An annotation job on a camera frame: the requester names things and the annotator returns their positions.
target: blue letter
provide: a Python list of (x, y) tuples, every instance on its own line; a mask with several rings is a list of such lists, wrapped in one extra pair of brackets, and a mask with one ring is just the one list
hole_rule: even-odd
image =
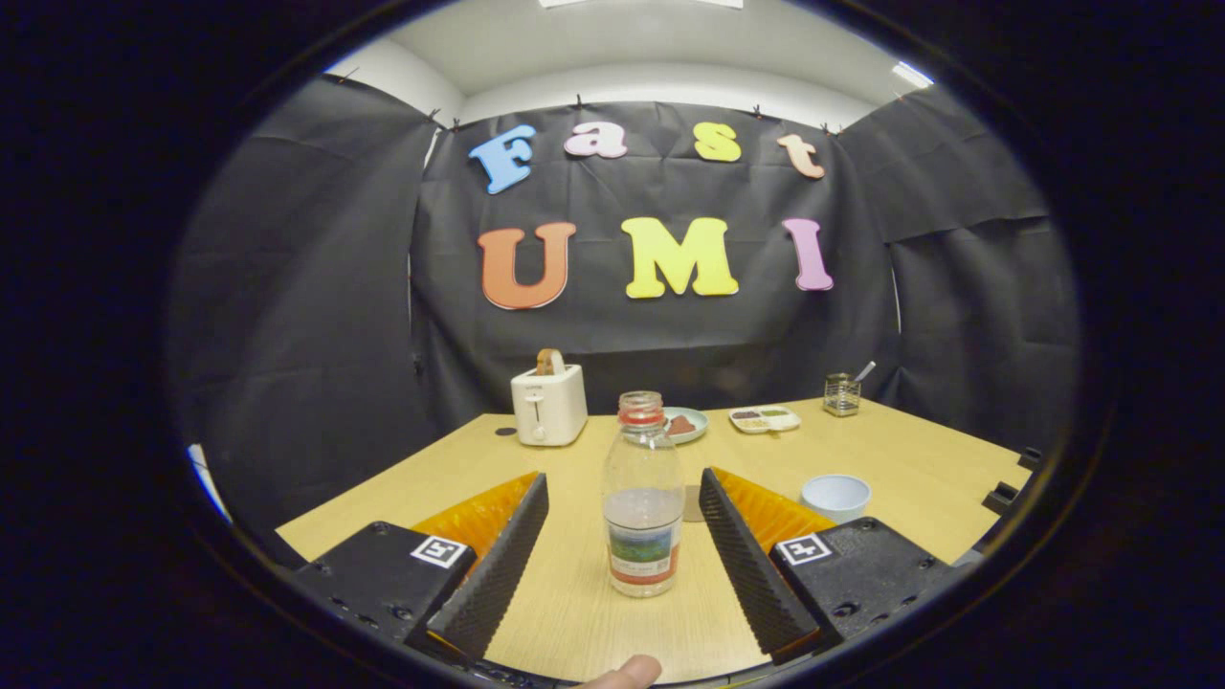
[(522, 181), (532, 172), (529, 168), (514, 164), (516, 159), (524, 163), (532, 159), (532, 147), (523, 141), (529, 136), (535, 136), (535, 130), (530, 125), (521, 124), (468, 152), (469, 158), (477, 158), (485, 166), (490, 194), (497, 194), (516, 181)]

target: water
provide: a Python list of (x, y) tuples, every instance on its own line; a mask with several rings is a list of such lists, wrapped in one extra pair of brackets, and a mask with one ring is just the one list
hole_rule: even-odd
[(632, 488), (604, 499), (609, 581), (614, 588), (646, 598), (673, 587), (684, 509), (684, 488)]

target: ceiling light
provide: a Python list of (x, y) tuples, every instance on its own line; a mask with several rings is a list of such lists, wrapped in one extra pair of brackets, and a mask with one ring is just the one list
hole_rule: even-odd
[[(744, 10), (745, 0), (693, 0), (695, 2), (704, 2), (707, 5), (718, 5), (720, 7), (731, 7), (733, 10)], [(579, 2), (587, 2), (587, 0), (539, 0), (540, 6), (548, 10), (549, 7), (561, 7), (565, 5), (577, 5)]]
[(916, 88), (927, 88), (929, 86), (936, 83), (935, 81), (919, 74), (919, 70), (911, 67), (905, 63), (898, 63), (893, 65), (893, 74), (915, 85)]

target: white wall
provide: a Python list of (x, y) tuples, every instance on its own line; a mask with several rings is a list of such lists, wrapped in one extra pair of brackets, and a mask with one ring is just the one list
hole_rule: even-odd
[(646, 63), (561, 71), (508, 83), (468, 97), (458, 116), (469, 123), (566, 105), (575, 103), (576, 93), (583, 103), (660, 101), (737, 110), (761, 105), (767, 115), (812, 126), (828, 123), (833, 131), (876, 109), (871, 103), (794, 78), (714, 65)]
[(440, 124), (450, 126), (451, 118), (461, 116), (463, 93), (424, 60), (386, 38), (353, 53), (326, 72), (337, 76), (353, 72), (353, 81), (390, 93), (425, 114), (442, 108), (434, 115)]
[(681, 63), (642, 63), (559, 71), (507, 83), (464, 97), (445, 76), (391, 39), (376, 40), (327, 69), (360, 81), (423, 113), (441, 108), (435, 119), (470, 123), (537, 108), (614, 101), (659, 101), (752, 110), (829, 129), (851, 123), (876, 105), (804, 81), (750, 70)]

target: foam letter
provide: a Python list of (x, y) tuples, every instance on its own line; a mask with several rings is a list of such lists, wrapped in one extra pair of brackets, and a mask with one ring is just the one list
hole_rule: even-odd
[(805, 143), (799, 134), (788, 134), (778, 140), (778, 145), (786, 148), (786, 154), (791, 158), (791, 164), (800, 174), (821, 179), (826, 177), (826, 168), (813, 164), (809, 156), (816, 154), (817, 150), (811, 143)]
[(562, 146), (571, 156), (620, 158), (630, 150), (625, 147), (625, 129), (612, 123), (584, 123), (575, 128), (575, 134)]
[(834, 278), (826, 273), (826, 262), (821, 260), (821, 245), (817, 244), (817, 232), (821, 226), (813, 221), (790, 218), (783, 221), (783, 227), (795, 240), (795, 257), (800, 261), (800, 275), (795, 286), (804, 291), (829, 289)]
[(494, 229), (481, 234), (477, 244), (485, 250), (481, 264), (480, 287), (485, 298), (503, 309), (537, 309), (552, 302), (566, 288), (570, 253), (570, 235), (575, 226), (552, 222), (537, 228), (537, 237), (544, 240), (544, 275), (530, 286), (514, 280), (514, 249), (523, 239), (523, 230), (512, 227)]
[(477, 158), (480, 164), (485, 166), (490, 194), (497, 194), (507, 186), (522, 181), (532, 172), (530, 168), (514, 164), (514, 161), (526, 163), (532, 159), (532, 146), (524, 141), (530, 136), (535, 136), (535, 129), (521, 124), (468, 152), (469, 158)]
[(736, 137), (736, 130), (731, 129), (725, 124), (715, 123), (698, 123), (693, 125), (693, 136), (697, 141), (693, 143), (693, 148), (697, 150), (697, 154), (702, 156), (707, 161), (739, 161), (740, 159), (740, 145), (733, 141)]
[(695, 218), (681, 244), (676, 244), (664, 223), (655, 218), (630, 218), (621, 223), (621, 232), (633, 242), (633, 282), (625, 288), (633, 299), (664, 294), (664, 283), (655, 277), (657, 265), (676, 294), (685, 293), (695, 267), (693, 292), (712, 295), (740, 291), (740, 283), (733, 280), (728, 268), (728, 251), (723, 245), (728, 223), (719, 218)]

